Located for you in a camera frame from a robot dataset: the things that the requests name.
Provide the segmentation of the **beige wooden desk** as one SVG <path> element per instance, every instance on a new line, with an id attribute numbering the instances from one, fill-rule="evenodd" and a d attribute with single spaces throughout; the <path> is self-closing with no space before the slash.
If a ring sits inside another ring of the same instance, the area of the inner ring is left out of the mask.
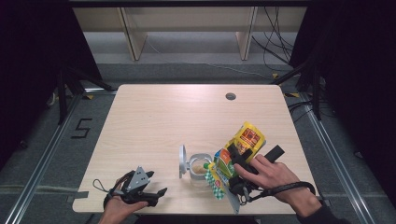
<path id="1" fill-rule="evenodd" d="M 233 32 L 243 61 L 252 35 L 278 26 L 300 30 L 305 7 L 87 7 L 73 9 L 84 32 L 122 32 L 132 60 L 142 53 L 149 32 Z"/>

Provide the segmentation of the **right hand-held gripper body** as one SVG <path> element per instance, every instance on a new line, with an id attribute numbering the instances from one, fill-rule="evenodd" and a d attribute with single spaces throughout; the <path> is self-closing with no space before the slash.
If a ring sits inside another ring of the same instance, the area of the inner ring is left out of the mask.
<path id="1" fill-rule="evenodd" d="M 235 215 L 239 214 L 240 206 L 260 198 L 260 194 L 254 197 L 250 196 L 250 193 L 258 188 L 254 188 L 252 184 L 239 176 L 227 178 L 225 175 L 221 175 L 221 184 Z"/>

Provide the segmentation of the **clear jar with grey lid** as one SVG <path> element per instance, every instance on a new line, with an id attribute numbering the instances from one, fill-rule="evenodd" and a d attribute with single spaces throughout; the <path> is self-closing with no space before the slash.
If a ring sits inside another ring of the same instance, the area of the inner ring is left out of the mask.
<path id="1" fill-rule="evenodd" d="M 182 178 L 184 175 L 188 175 L 190 177 L 190 182 L 194 187 L 206 187 L 208 186 L 205 178 L 206 173 L 203 175 L 197 175 L 193 172 L 192 167 L 199 165 L 206 168 L 206 166 L 211 162 L 212 157 L 206 153 L 197 153 L 188 157 L 185 146 L 181 145 L 179 147 L 179 178 Z"/>

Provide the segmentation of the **aluminium floor rail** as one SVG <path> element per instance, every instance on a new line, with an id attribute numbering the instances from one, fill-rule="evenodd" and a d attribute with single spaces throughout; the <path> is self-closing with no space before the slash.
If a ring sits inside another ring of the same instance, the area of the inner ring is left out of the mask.
<path id="1" fill-rule="evenodd" d="M 326 131 L 322 121 L 317 118 L 315 114 L 315 109 L 312 105 L 307 105 L 305 107 L 305 111 L 309 117 L 311 124 L 314 127 L 314 130 L 326 151 L 326 154 L 332 164 L 334 171 L 337 174 L 337 177 L 340 180 L 340 183 L 348 197 L 352 207 L 357 214 L 357 217 L 361 224 L 376 224 L 375 219 L 372 213 L 369 210 L 367 202 L 361 196 L 360 191 L 352 180 L 347 168 L 342 162 L 341 157 L 339 156 L 336 148 Z"/>
<path id="2" fill-rule="evenodd" d="M 36 188 L 40 183 L 44 173 L 47 171 L 50 161 L 52 160 L 57 147 L 61 143 L 61 140 L 64 136 L 65 130 L 68 127 L 69 121 L 71 119 L 72 114 L 74 113 L 78 103 L 80 102 L 81 96 L 77 95 L 72 98 L 69 106 L 66 109 L 66 115 L 63 121 L 57 125 L 54 134 L 52 135 L 48 145 L 46 146 L 40 160 L 38 161 L 33 173 L 31 174 L 29 180 L 22 188 L 21 194 L 18 197 L 18 200 L 11 207 L 7 219 L 5 221 L 6 224 L 20 224 L 30 202 L 32 201 Z"/>

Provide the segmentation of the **black metal stand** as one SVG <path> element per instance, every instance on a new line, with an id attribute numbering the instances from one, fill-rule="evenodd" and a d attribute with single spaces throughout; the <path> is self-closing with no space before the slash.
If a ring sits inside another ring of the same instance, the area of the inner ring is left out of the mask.
<path id="1" fill-rule="evenodd" d="M 115 90 L 115 88 L 106 84 L 101 79 L 89 76 L 80 69 L 70 66 L 63 67 L 57 74 L 57 89 L 60 107 L 59 124 L 62 124 L 65 121 L 68 114 L 65 88 L 68 88 L 73 96 L 81 95 L 85 92 L 85 89 L 80 82 L 81 80 L 87 80 L 105 91 Z"/>
<path id="2" fill-rule="evenodd" d="M 311 89 L 313 112 L 317 120 L 321 120 L 319 113 L 320 74 L 315 59 L 307 59 L 304 63 L 293 68 L 286 75 L 276 78 L 272 84 L 279 85 L 296 75 L 300 76 L 295 85 L 297 91 L 306 92 L 308 89 Z"/>

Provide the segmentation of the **yellow seasoning pouch green cap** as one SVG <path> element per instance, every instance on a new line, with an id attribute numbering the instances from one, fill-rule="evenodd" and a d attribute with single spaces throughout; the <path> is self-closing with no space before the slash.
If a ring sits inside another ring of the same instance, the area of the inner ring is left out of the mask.
<path id="1" fill-rule="evenodd" d="M 248 148 L 252 150 L 252 155 L 247 159 L 248 163 L 265 145 L 266 139 L 262 132 L 250 122 L 245 121 L 233 138 L 219 151 L 215 153 L 214 160 L 206 168 L 205 178 L 214 197 L 218 200 L 224 198 L 225 193 L 221 184 L 221 175 L 227 178 L 237 176 L 233 168 L 233 162 L 227 147 L 234 143 L 239 152 L 245 152 Z"/>

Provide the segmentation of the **person's right hand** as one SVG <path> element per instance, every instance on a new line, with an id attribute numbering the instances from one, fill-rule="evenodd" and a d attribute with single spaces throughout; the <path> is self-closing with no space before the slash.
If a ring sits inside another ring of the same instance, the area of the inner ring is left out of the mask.
<path id="1" fill-rule="evenodd" d="M 247 171 L 239 164 L 235 164 L 233 168 L 243 179 L 263 189 L 274 189 L 300 181 L 297 175 L 295 175 L 284 163 L 271 163 L 262 154 L 252 159 L 250 165 L 258 171 L 257 174 Z M 309 192 L 310 190 L 305 188 L 289 189 L 279 192 L 275 197 L 282 203 L 292 205 L 298 197 L 304 197 L 304 194 Z"/>

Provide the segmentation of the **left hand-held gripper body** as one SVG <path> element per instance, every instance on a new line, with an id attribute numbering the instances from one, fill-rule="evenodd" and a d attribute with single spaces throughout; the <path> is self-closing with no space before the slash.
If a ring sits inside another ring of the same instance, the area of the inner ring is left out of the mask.
<path id="1" fill-rule="evenodd" d="M 135 171 L 127 175 L 126 181 L 121 187 L 121 199 L 128 204 L 138 202 L 148 202 L 148 206 L 156 206 L 159 199 L 152 197 L 155 193 L 146 193 L 145 187 L 149 183 L 149 178 L 141 166 L 138 166 Z"/>

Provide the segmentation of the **black curtain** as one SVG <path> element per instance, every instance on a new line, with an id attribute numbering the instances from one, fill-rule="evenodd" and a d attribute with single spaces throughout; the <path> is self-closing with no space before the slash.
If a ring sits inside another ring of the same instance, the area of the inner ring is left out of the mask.
<path id="1" fill-rule="evenodd" d="M 321 62 L 327 96 L 396 208 L 396 0 L 311 0 L 291 66 L 313 53 L 335 12 Z"/>
<path id="2" fill-rule="evenodd" d="M 73 71 L 102 78 L 69 0 L 0 0 L 0 170 Z"/>

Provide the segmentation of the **person's left hand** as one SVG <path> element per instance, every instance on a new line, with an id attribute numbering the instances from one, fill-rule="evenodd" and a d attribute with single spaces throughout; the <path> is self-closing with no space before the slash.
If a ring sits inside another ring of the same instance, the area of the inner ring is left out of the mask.
<path id="1" fill-rule="evenodd" d="M 132 213 L 148 206 L 148 202 L 138 202 L 133 204 L 125 203 L 119 195 L 112 196 L 106 204 L 104 213 L 101 217 L 124 218 L 129 217 Z"/>

